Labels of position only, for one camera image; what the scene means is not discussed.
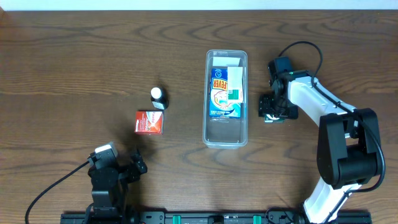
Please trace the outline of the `green Zam-Buk box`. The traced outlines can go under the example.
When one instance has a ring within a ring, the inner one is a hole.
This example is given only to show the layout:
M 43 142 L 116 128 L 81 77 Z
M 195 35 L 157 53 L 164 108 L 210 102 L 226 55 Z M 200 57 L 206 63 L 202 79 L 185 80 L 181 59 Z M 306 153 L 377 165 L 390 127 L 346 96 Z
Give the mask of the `green Zam-Buk box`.
M 264 122 L 265 123 L 283 123 L 284 122 L 284 118 L 275 117 L 272 114 L 266 114 L 264 116 Z

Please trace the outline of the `white green Panadol box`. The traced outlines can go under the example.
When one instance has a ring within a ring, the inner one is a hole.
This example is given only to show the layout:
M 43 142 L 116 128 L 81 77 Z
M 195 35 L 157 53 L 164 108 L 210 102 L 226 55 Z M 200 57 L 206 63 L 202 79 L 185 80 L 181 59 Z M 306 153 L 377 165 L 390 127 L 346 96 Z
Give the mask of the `white green Panadol box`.
M 243 102 L 243 67 L 228 67 L 228 101 Z

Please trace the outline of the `red orange Panadol box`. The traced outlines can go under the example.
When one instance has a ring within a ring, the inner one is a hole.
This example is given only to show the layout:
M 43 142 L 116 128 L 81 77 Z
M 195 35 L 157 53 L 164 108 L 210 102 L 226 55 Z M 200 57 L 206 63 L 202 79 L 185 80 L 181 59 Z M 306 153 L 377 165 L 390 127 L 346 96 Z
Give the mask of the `red orange Panadol box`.
M 162 111 L 137 111 L 136 134 L 159 135 L 164 132 L 164 114 Z

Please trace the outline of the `blue Kool Fever box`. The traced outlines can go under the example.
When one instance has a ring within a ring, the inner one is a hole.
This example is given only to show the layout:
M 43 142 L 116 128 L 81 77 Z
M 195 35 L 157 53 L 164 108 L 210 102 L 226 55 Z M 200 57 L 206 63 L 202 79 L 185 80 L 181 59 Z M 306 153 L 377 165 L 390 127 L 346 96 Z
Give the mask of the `blue Kool Fever box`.
M 233 118 L 241 117 L 242 103 L 228 101 L 228 72 L 227 68 L 213 68 L 210 81 L 210 105 L 209 115 L 211 118 Z

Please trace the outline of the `dark bottle white cap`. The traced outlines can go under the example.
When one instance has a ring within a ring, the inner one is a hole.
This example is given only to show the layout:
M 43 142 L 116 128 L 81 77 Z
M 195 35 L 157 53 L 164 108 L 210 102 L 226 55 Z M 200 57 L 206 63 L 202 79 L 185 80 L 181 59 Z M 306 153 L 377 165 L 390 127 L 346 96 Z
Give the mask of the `dark bottle white cap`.
M 159 87 L 153 87 L 150 91 L 151 101 L 155 108 L 159 110 L 166 110 L 169 107 L 169 102 L 164 91 Z

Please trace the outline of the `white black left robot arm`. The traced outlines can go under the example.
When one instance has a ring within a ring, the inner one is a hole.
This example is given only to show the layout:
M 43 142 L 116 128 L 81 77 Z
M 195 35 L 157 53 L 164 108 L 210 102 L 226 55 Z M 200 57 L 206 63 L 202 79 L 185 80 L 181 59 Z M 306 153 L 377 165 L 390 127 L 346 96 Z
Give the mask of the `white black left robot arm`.
M 88 158 L 91 167 L 93 210 L 95 219 L 125 220 L 129 218 L 126 209 L 128 185 L 140 180 L 147 172 L 147 166 L 138 150 L 130 154 L 130 161 L 119 165 L 113 149 L 94 152 Z

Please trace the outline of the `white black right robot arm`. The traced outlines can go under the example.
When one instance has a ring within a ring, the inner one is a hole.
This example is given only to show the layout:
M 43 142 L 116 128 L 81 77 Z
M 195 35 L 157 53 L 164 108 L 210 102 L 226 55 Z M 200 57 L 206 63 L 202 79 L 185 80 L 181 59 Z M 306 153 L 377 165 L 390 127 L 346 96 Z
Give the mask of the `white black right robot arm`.
M 317 167 L 320 179 L 294 214 L 294 223 L 364 223 L 367 214 L 339 210 L 350 196 L 372 192 L 386 175 L 376 113 L 357 109 L 324 88 L 308 70 L 270 73 L 272 93 L 263 97 L 266 118 L 296 119 L 302 109 L 318 126 Z

